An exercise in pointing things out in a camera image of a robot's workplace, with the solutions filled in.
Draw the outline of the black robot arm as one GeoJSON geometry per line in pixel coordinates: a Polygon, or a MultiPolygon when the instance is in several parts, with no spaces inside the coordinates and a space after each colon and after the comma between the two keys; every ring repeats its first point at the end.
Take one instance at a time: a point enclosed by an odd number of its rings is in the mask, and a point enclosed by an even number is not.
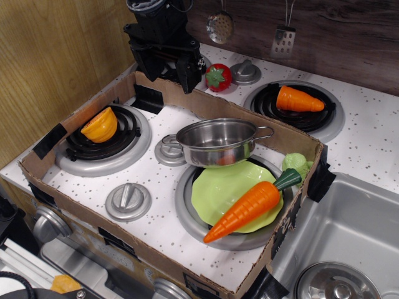
{"type": "Polygon", "coordinates": [[[187,13],[193,1],[127,1],[136,22],[126,24],[132,54],[152,82],[164,72],[168,62],[175,64],[178,83],[191,93],[202,80],[205,66],[200,43],[186,30],[187,13]]]}

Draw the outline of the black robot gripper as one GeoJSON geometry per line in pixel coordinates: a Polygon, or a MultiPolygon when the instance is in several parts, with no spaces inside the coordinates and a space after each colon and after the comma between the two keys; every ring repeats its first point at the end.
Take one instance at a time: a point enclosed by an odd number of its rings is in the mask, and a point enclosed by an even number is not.
{"type": "Polygon", "coordinates": [[[176,62],[179,83],[185,94],[202,80],[203,58],[199,42],[186,30],[188,18],[180,11],[135,14],[136,23],[126,24],[130,48],[140,70],[154,82],[166,61],[176,62]]]}

